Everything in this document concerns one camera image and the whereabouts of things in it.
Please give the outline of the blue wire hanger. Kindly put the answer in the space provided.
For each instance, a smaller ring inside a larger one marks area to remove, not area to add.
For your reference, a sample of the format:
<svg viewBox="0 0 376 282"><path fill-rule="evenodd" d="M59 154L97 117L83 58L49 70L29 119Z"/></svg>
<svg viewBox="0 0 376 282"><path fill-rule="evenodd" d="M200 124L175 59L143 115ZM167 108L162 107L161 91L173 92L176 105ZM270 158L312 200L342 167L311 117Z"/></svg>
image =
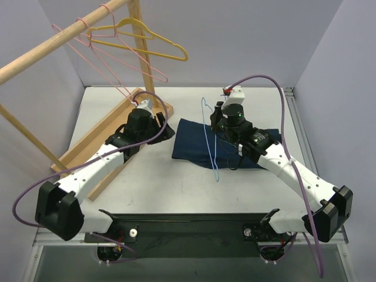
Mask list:
<svg viewBox="0 0 376 282"><path fill-rule="evenodd" d="M219 167L217 165L217 137L214 136L214 153L212 153L210 143L209 143L209 136L208 136L207 128L206 128L206 115L205 115L205 108L210 109L211 113L214 113L214 110L206 102L206 99L204 97L201 98L200 106L201 106L201 111L202 111L203 131L204 131L207 151L209 154L209 160L210 160L211 168L214 174L215 182L218 183L220 181L220 175L219 175Z"/></svg>

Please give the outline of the yellow plastic hanger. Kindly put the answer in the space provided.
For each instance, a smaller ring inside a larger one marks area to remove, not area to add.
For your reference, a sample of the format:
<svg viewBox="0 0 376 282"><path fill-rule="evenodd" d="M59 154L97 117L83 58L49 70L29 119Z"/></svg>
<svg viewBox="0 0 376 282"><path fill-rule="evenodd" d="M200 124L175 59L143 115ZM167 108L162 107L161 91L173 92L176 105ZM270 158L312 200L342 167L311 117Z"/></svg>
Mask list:
<svg viewBox="0 0 376 282"><path fill-rule="evenodd" d="M130 25L132 28L136 28L136 32L128 33L128 32L121 31L120 29L122 27L126 26L126 25ZM130 36L130 37L133 37L135 39L144 39L144 40L158 39L158 40L161 40L161 41L165 42L166 44L169 44L169 45L173 46L174 48L178 49L183 54L183 56L178 57L178 56L168 55L166 53L154 52L154 51L147 50L145 48L138 48L138 47L133 48L133 50L135 52L140 52L140 53L143 53L145 55L158 56L158 57L161 57L161 58L172 59L172 60L175 60L175 61L185 62L189 59L188 53L187 53L187 51L185 50L184 47L182 47L181 45L179 45L177 43L172 42L171 40L169 40L167 38L164 38L163 36L159 35L158 33L153 32L141 20L136 19L136 18L131 18L131 17L123 18L118 23L115 23L115 24L112 24L112 25L97 26L97 27L91 28L90 30L92 32L112 30L112 31L116 31L118 35Z"/></svg>

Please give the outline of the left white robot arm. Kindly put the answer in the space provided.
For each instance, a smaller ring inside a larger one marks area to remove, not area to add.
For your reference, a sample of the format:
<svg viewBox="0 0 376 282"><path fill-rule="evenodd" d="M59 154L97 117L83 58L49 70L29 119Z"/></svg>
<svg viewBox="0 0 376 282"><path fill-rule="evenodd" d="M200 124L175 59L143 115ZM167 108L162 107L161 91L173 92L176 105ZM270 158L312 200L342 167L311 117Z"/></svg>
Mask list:
<svg viewBox="0 0 376 282"><path fill-rule="evenodd" d="M154 115L143 106L133 109L127 122L83 166L55 183L47 181L40 186L36 222L65 241L80 232L98 233L105 241L114 241L119 226L113 223L113 216L106 211L84 211L83 201L109 173L137 154L142 145L163 142L174 134L162 112Z"/></svg>

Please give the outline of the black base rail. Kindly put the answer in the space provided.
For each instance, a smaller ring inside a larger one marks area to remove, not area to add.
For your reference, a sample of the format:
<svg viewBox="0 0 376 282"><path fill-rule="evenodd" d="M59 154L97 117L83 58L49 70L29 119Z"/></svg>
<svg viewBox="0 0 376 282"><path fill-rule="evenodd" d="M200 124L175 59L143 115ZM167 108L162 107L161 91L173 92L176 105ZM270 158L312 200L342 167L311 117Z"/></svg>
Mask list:
<svg viewBox="0 0 376 282"><path fill-rule="evenodd" d="M100 237L85 234L86 243L106 238L125 244L118 258L243 258L257 257L261 248L281 257L292 232L277 234L265 213L113 214Z"/></svg>

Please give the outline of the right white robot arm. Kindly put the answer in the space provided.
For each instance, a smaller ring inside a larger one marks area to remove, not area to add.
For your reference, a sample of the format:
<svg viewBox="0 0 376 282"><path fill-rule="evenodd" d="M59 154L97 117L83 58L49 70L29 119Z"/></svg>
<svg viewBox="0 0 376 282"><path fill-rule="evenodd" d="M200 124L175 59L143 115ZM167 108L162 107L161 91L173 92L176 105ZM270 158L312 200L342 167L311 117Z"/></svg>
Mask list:
<svg viewBox="0 0 376 282"><path fill-rule="evenodd" d="M210 116L211 129L231 144L241 159L268 170L303 200L305 211L272 210L261 224L261 234L272 240L286 232L308 232L327 243L351 214L353 191L323 180L292 156L273 135L247 121L241 104L218 101Z"/></svg>

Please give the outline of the dark blue denim trousers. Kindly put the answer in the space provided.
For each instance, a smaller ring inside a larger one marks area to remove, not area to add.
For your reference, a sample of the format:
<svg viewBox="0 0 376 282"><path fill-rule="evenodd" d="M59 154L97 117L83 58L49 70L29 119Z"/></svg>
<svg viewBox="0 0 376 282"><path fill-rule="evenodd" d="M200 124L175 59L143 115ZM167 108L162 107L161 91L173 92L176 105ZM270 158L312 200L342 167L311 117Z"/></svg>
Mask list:
<svg viewBox="0 0 376 282"><path fill-rule="evenodd" d="M214 153L214 133L206 125L211 152ZM174 147L173 159L187 160L205 169L211 169L209 154L203 131L203 124L180 119ZM250 159L240 160L235 148L217 137L217 165L219 169L259 169Z"/></svg>

